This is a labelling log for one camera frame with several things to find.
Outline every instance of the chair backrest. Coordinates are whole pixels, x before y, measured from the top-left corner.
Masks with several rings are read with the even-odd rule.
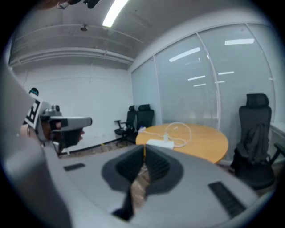
[[[154,115],[155,112],[151,110],[150,105],[140,105],[137,111],[137,130],[139,130],[141,126],[152,126]]]
[[[127,124],[128,126],[134,125],[134,120],[135,120],[136,114],[137,114],[137,112],[134,109],[134,105],[130,106],[128,114],[127,114],[127,118],[126,118],[126,121],[129,122],[129,124]]]
[[[248,131],[260,123],[266,126],[268,135],[271,120],[271,108],[265,94],[246,94],[246,96],[246,106],[241,106],[239,109],[241,143],[244,143]]]

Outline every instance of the ceiling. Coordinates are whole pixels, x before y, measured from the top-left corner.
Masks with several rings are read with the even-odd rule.
[[[129,0],[112,28],[102,26],[114,0],[94,9],[82,2],[65,10],[32,11],[18,28],[11,66],[63,56],[89,56],[130,65],[156,23],[197,0]],[[80,30],[82,25],[88,31]]]

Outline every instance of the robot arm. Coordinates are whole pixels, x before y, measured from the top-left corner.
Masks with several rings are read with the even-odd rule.
[[[28,112],[25,121],[34,129],[40,142],[49,145],[52,142],[53,147],[59,153],[62,149],[75,146],[79,142],[82,129],[92,124],[90,117],[63,117],[58,105],[50,105],[40,97],[30,94],[35,102]],[[51,135],[46,138],[41,122],[45,121],[50,125]]]

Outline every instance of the power strip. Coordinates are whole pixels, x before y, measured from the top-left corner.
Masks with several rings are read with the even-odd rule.
[[[174,141],[164,142],[163,140],[150,139],[147,141],[147,145],[173,149],[174,148]]]

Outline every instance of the fluorescent light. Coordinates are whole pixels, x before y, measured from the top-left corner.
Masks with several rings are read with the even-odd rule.
[[[205,85],[206,85],[206,83],[205,83],[205,84],[194,85],[193,87],[197,87],[197,86],[205,86]]]
[[[224,45],[244,45],[244,44],[252,44],[254,39],[239,39],[239,40],[230,40],[225,41]]]
[[[218,73],[218,75],[224,75],[224,74],[230,74],[230,73],[234,73],[234,71],[229,71],[229,72]]]
[[[114,21],[127,2],[128,0],[115,0],[105,17],[103,26],[112,27]]]
[[[204,77],[205,77],[205,75],[199,76],[199,77],[192,77],[192,78],[189,78],[188,81],[199,79],[199,78],[204,78]]]
[[[199,48],[199,47],[198,47],[198,48],[194,48],[194,49],[191,49],[191,50],[189,50],[189,51],[183,52],[183,53],[181,53],[181,54],[179,54],[179,55],[177,55],[177,56],[171,58],[169,61],[170,61],[170,62],[174,62],[174,61],[176,61],[176,60],[178,60],[178,59],[181,59],[181,58],[183,58],[183,57],[185,57],[185,56],[187,56],[187,55],[191,55],[191,54],[196,53],[196,52],[199,52],[199,51],[200,51],[200,48]]]

